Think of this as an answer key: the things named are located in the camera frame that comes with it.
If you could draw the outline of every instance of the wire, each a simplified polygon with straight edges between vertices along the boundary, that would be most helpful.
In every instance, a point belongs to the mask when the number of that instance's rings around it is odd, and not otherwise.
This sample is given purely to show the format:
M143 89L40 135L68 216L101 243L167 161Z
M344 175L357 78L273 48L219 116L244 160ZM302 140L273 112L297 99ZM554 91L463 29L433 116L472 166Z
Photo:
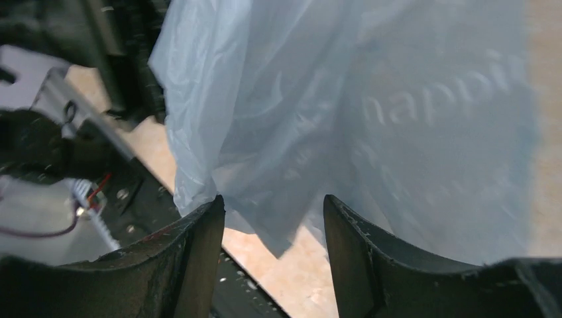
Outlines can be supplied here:
M111 178L111 174L107 174L105 175L105 178L103 179L103 181L99 184L99 186L97 187L97 189L95 189L87 198L87 202L89 207L95 207L93 204L93 198L103 189L103 187L105 186L105 184L109 181L109 178Z
M78 224L78 208L80 204L77 200L73 200L74 202L74 216L72 217L72 224L62 231L52 232L52 233L35 233L35 232L25 232L25 231L18 231L14 229L9 229L7 227L0 227L0 234L9 235L11 237L20 237L24 239L49 239L52 237L59 237L65 234L72 232L76 228Z
M99 184L97 189L94 190L92 192L92 194L90 194L88 196L87 202L90 205L89 206L90 208L95 208L95 207L93 207L93 204L92 204L93 198L95 197L95 195L97 195L103 189L105 184L107 184L107 182L109 181L109 178L111 178L111 174L105 175L105 178ZM72 217L72 224L64 230L51 232L51 233L35 233L35 232L18 231L18 230L9 229L7 227L0 226L0 235L9 235L11 237L20 237L20 238L24 238L24 239L33 239L33 238L34 239L41 239L41 238L42 239L45 239L45 238L49 239L49 238L60 237L62 235L68 234L76 228L76 225L78 224L78 219L80 218L80 216L78 215L78 209L81 206L80 206L80 203L78 202L78 200L76 199L76 197L74 196L74 194L72 195L72 202L74 204L73 205L74 215Z

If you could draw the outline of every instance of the floor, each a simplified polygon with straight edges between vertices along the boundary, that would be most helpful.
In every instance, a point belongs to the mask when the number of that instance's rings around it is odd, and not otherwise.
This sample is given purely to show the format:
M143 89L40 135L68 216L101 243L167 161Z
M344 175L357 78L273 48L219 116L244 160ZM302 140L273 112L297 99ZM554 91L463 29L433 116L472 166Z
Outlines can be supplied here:
M541 111L543 140L535 159L532 256L562 256L562 2L528 1L530 76ZM96 106L107 100L92 70L72 68L68 78ZM164 127L151 120L123 137L146 165L174 188L175 165ZM225 230L223 245L292 317L337 317L325 251L301 228L295 245L275 259L255 235Z

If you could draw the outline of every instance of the light blue plastic bag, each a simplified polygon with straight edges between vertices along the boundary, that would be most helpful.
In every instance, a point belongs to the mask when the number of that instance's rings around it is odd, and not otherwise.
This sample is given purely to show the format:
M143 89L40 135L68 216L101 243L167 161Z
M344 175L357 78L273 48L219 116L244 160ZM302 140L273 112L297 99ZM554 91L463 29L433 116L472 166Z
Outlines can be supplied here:
M323 241L332 193L443 256L524 255L537 133L522 13L522 0L173 0L150 66L180 212L219 192L280 255L301 223Z

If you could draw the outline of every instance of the red wire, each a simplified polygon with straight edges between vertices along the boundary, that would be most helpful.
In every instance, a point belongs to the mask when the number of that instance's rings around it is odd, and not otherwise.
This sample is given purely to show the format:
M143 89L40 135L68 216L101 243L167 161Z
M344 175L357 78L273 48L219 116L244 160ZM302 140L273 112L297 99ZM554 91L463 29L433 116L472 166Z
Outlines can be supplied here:
M95 195L97 195L105 186L105 184L109 181L109 178L111 178L111 174L107 174L105 176L105 178L103 179L103 181L99 184L99 186L97 187L97 189L95 189L87 198L88 204L90 207L94 207L93 206L93 198L95 197Z

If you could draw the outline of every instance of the screw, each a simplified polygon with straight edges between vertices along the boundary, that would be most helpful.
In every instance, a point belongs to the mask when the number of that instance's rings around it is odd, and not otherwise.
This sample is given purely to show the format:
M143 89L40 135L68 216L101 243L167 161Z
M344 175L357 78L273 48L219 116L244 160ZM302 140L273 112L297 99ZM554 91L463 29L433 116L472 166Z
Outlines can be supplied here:
M117 192L117 199L124 200L129 196L127 189L121 189Z

